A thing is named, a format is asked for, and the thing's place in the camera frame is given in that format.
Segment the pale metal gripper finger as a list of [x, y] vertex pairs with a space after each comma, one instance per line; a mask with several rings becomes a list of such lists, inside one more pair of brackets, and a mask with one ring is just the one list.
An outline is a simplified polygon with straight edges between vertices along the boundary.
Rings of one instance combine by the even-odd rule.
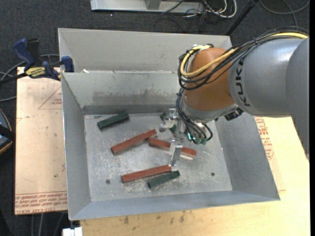
[[169, 166], [172, 166], [174, 151], [175, 151], [175, 144], [173, 142], [171, 142], [170, 143], [170, 148], [169, 148], [169, 160], [168, 160], [168, 165]]
[[177, 161], [181, 157], [182, 148], [183, 148], [182, 145], [175, 145], [175, 149], [174, 149], [174, 166], [176, 165]]

